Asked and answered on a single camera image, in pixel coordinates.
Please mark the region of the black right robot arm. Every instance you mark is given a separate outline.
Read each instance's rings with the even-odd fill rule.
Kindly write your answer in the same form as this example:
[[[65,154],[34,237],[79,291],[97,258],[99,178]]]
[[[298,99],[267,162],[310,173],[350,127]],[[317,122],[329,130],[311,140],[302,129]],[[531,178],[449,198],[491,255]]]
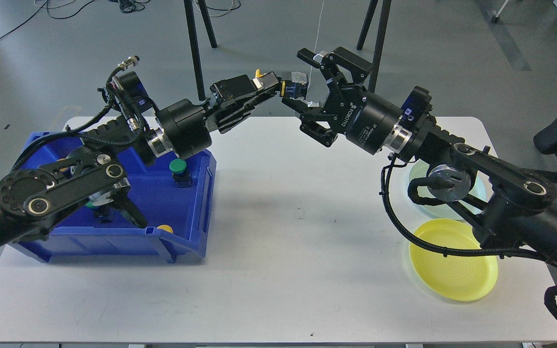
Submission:
[[[391,151],[381,172],[380,195],[394,227],[412,244],[443,256],[520,257],[557,268],[557,174],[520,168],[466,144],[443,130],[431,115],[431,95],[415,86],[402,106],[370,92],[364,81],[373,64],[338,47],[297,57],[319,69],[329,90],[318,107],[285,98],[300,115],[300,130],[325,147],[339,134],[369,154]],[[390,201],[396,161],[427,163],[423,178],[409,182],[407,196],[417,205],[447,205],[472,227],[476,250],[442,247],[409,232]],[[557,320],[557,286],[544,292],[544,305]]]

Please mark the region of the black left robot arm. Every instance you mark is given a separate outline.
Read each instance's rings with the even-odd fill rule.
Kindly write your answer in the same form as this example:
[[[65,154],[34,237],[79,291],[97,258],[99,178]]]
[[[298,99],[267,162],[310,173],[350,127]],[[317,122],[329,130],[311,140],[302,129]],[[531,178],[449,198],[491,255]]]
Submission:
[[[167,154],[186,160],[208,148],[210,133],[226,133],[260,103],[283,96],[273,72],[241,75],[211,85],[213,99],[194,105],[183,99],[157,108],[139,77],[117,65],[100,90],[104,108],[78,128],[39,137],[0,180],[0,247],[25,239],[46,239],[57,223],[84,203],[115,208],[139,228],[147,226],[128,197],[130,183],[119,152],[132,148],[145,165]]]

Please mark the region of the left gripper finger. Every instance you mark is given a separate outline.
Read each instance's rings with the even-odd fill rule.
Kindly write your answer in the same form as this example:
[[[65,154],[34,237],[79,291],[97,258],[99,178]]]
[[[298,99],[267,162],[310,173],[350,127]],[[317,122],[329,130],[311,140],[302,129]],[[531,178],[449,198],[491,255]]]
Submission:
[[[280,88],[280,78],[274,72],[250,79],[246,74],[224,79],[210,86],[210,106],[217,109],[228,109],[241,105],[263,93],[275,93]]]
[[[215,130],[224,134],[250,116],[254,108],[267,99],[241,99],[239,101],[215,101]]]

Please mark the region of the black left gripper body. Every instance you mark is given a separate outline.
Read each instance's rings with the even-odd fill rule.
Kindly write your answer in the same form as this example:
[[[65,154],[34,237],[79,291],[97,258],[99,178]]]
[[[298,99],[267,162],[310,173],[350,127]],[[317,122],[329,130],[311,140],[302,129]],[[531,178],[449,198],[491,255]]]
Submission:
[[[177,156],[186,160],[212,145],[205,124],[207,110],[183,99],[159,110],[156,114],[161,129]]]

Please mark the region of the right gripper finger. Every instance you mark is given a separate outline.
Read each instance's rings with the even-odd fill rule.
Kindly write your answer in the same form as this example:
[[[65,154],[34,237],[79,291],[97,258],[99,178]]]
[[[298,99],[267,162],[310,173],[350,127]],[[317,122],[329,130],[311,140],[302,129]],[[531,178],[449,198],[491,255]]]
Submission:
[[[283,98],[281,102],[292,108],[299,115],[298,118],[301,121],[300,131],[321,145],[331,147],[338,134],[332,130],[332,127],[325,128],[319,122],[327,122],[329,125],[332,125],[338,121],[336,113],[327,113],[319,106],[309,107],[306,102],[292,98]]]
[[[321,71],[329,92],[340,92],[352,86],[367,90],[364,81],[373,70],[373,64],[343,47],[317,54],[302,48],[297,52],[297,58]]]

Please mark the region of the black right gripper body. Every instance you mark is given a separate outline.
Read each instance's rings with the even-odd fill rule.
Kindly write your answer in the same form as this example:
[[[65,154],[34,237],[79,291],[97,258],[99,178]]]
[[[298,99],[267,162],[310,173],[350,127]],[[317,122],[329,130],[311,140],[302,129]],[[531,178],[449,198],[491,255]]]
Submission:
[[[380,151],[403,113],[386,99],[352,85],[329,92],[324,111],[331,116],[328,124],[332,131],[371,155]]]

